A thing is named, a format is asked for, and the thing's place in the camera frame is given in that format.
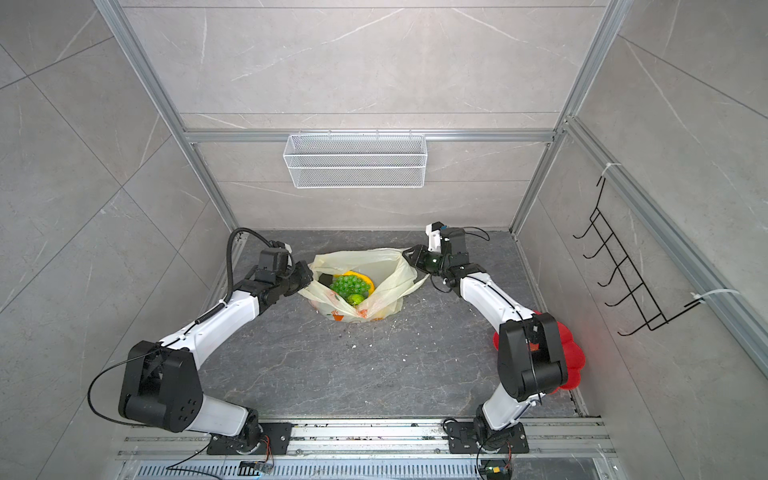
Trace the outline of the cream printed plastic bag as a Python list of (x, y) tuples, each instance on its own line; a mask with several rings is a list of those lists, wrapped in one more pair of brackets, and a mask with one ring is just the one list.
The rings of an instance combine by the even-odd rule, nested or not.
[[(404, 298), (427, 280), (408, 264), (401, 249), (394, 248), (321, 254), (315, 257), (310, 269), (313, 280), (299, 294), (320, 314), (347, 323), (378, 321), (398, 313)], [(337, 278), (350, 272), (364, 275), (373, 283), (372, 293), (358, 306), (350, 305), (320, 282), (323, 274)]]

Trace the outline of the red flower-shaped plate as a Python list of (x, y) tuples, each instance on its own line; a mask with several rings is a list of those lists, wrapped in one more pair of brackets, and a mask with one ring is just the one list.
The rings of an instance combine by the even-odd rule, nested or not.
[(503, 323), (494, 346), (501, 385), (518, 401), (579, 386), (586, 356), (571, 331), (548, 313)]

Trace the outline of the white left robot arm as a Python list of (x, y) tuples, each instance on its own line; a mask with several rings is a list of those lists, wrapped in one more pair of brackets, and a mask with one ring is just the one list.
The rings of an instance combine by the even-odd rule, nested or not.
[(257, 441), (261, 436), (257, 411), (205, 394), (198, 371), (241, 327), (312, 280), (308, 264), (294, 261), (289, 249), (263, 250), (257, 265), (229, 285), (225, 298), (211, 311), (157, 342), (134, 345), (125, 364), (120, 416), (174, 433)]

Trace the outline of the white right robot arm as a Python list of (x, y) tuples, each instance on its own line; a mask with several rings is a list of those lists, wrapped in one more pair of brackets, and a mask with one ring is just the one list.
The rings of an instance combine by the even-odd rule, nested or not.
[(435, 222), (426, 226), (426, 234), (428, 243), (405, 250), (404, 259), (441, 280), (443, 293), (475, 307), (498, 335), (499, 385), (473, 420), (477, 450), (496, 452), (520, 438), (520, 420), (530, 408), (568, 382), (558, 323), (515, 301), (470, 260), (464, 228)]

